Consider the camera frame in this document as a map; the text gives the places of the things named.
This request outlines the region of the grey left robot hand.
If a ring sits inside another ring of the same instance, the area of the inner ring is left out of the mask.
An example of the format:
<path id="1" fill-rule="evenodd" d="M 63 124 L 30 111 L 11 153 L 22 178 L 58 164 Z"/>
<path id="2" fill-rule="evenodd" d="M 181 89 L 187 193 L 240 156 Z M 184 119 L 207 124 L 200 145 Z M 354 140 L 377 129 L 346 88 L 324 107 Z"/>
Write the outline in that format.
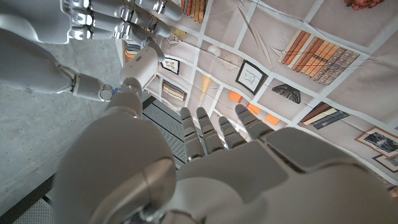
<path id="1" fill-rule="evenodd" d="M 141 119 L 141 84 L 127 78 L 104 115 L 60 162 L 56 223 L 396 223 L 397 202 L 370 170 L 303 131 L 273 131 L 236 108 L 254 138 L 225 119 L 231 144 L 181 167 Z"/>

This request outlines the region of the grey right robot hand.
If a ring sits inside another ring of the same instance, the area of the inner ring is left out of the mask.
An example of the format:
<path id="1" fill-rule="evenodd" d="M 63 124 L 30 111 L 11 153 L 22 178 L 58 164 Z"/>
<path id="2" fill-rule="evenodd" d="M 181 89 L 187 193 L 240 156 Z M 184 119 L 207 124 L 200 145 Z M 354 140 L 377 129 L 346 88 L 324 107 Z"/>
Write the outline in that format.
<path id="1" fill-rule="evenodd" d="M 182 12 L 169 0 L 1 1 L 1 84 L 109 101 L 114 93 L 111 86 L 62 65 L 41 44 L 67 44 L 71 39 L 132 40 L 151 50 L 148 62 L 161 62 L 164 54 L 155 35 L 169 37 L 172 32 L 159 15 L 178 21 Z"/>

